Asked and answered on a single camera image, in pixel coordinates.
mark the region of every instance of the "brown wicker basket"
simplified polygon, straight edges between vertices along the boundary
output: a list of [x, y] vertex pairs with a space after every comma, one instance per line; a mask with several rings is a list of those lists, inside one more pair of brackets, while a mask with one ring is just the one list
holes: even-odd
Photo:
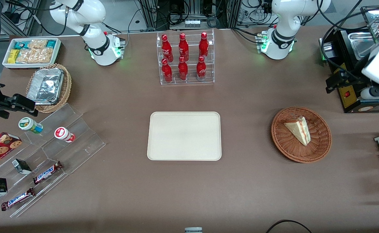
[[[307, 146], [284, 126], [289, 119], [304, 116], [308, 123], [311, 141]], [[321, 116], [316, 112], [299, 106], [281, 110], [271, 124], [271, 136], [277, 148], [291, 160], [311, 163], [323, 159], [332, 145], [332, 134]]]
[[[43, 112], [43, 113], [52, 113], [59, 110], [61, 107], [63, 107], [63, 105], [67, 103], [67, 99], [69, 99], [69, 96], [70, 96], [71, 77], [67, 69], [60, 64], [48, 65], [40, 69], [42, 70], [42, 69], [51, 69], [51, 68], [59, 68], [63, 70], [64, 72], [63, 86], [61, 87], [60, 100], [56, 105], [36, 105], [36, 109], [39, 112]], [[26, 88], [26, 94], [28, 93], [28, 90], [30, 89], [31, 81], [33, 80], [33, 77], [34, 77], [34, 74], [31, 76], [30, 81], [28, 82], [28, 85]]]

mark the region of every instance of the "table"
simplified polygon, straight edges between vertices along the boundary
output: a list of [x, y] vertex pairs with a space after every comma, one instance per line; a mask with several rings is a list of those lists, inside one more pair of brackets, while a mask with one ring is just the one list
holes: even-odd
[[[327, 27], [303, 27], [288, 57], [273, 61], [231, 30], [215, 30], [216, 82], [163, 87], [156, 33], [132, 34], [125, 58], [97, 65], [80, 37], [61, 37], [59, 63], [71, 73], [69, 103], [108, 144], [0, 232], [265, 232], [293, 219], [313, 232], [379, 232], [379, 114], [343, 114], [325, 93], [329, 68], [318, 48]], [[25, 93], [33, 71], [4, 69], [3, 93]], [[270, 124], [289, 106], [318, 112], [330, 126], [326, 158], [299, 164], [274, 146]], [[215, 111], [222, 121], [216, 162], [151, 161], [155, 111]], [[0, 132], [23, 133], [23, 113], [0, 118]], [[36, 120], [47, 115], [40, 114]], [[285, 224], [274, 232], [304, 232]]]

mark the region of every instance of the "coca-cola bottle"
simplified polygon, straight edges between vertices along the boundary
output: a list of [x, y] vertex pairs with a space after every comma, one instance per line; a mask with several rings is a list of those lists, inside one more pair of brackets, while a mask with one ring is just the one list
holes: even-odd
[[167, 35], [163, 34], [162, 39], [162, 53], [163, 57], [168, 60], [168, 62], [173, 62], [174, 56], [172, 55], [172, 47], [168, 41]]
[[179, 70], [179, 78], [180, 78], [182, 81], [187, 80], [187, 75], [188, 75], [188, 65], [185, 63], [185, 58], [184, 58], [184, 56], [179, 57], [178, 70]]
[[204, 62], [204, 56], [200, 56], [198, 58], [198, 64], [197, 64], [197, 79], [198, 79], [198, 81], [204, 81], [205, 80], [205, 69], [206, 69], [206, 65]]
[[185, 39], [185, 34], [181, 33], [179, 34], [179, 56], [183, 56], [185, 61], [188, 61], [190, 59], [190, 52], [188, 48], [188, 42]]
[[201, 33], [201, 41], [199, 45], [200, 56], [207, 57], [208, 56], [208, 41], [207, 41], [207, 33]]
[[162, 59], [162, 74], [164, 76], [165, 82], [172, 82], [172, 69], [168, 65], [167, 59]]

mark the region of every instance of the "sandwich slice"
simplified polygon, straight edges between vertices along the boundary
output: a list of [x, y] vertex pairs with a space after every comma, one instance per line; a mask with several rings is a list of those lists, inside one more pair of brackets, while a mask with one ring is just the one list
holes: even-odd
[[288, 120], [284, 125], [290, 132], [301, 142], [307, 146], [310, 142], [310, 133], [305, 117], [301, 116], [295, 120]]

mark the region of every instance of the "acrylic bottle rack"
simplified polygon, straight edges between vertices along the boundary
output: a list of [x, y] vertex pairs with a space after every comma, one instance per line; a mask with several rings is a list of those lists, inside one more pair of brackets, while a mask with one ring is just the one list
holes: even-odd
[[[205, 71], [205, 80], [197, 80], [197, 63], [199, 56], [198, 45], [201, 41], [201, 33], [207, 33], [208, 40], [208, 56], [205, 58], [206, 71]], [[157, 33], [157, 56], [158, 56], [158, 66], [159, 66], [159, 77], [161, 85], [164, 84], [199, 84], [199, 83], [214, 83], [215, 81], [215, 70], [214, 70], [214, 31], [213, 30], [196, 30], [196, 31], [185, 31], [185, 37], [189, 45], [189, 60], [187, 61], [188, 65], [188, 76], [186, 81], [182, 81], [179, 78], [178, 64], [179, 64], [179, 34], [182, 31], [166, 31], [162, 33]], [[168, 36], [168, 41], [172, 46], [172, 54], [174, 57], [173, 62], [170, 62], [169, 65], [172, 68], [172, 82], [167, 83], [163, 78], [162, 74], [162, 40], [160, 39], [163, 34]]]
[[[17, 203], [3, 212], [4, 215], [10, 217], [21, 215], [105, 146], [102, 139], [83, 121], [81, 115], [69, 104], [65, 104], [41, 122], [43, 131], [40, 134], [26, 131], [20, 136], [23, 144], [0, 160], [0, 178], [6, 178], [8, 187], [8, 193], [0, 196], [0, 212], [3, 202], [34, 187], [36, 196], [30, 197], [26, 202]], [[54, 130], [58, 127], [66, 127], [76, 135], [76, 140], [67, 143], [56, 139]], [[16, 158], [26, 161], [32, 172], [28, 175], [19, 174], [12, 165], [12, 160]], [[57, 161], [60, 161], [64, 167], [35, 186], [33, 178], [46, 171]]]

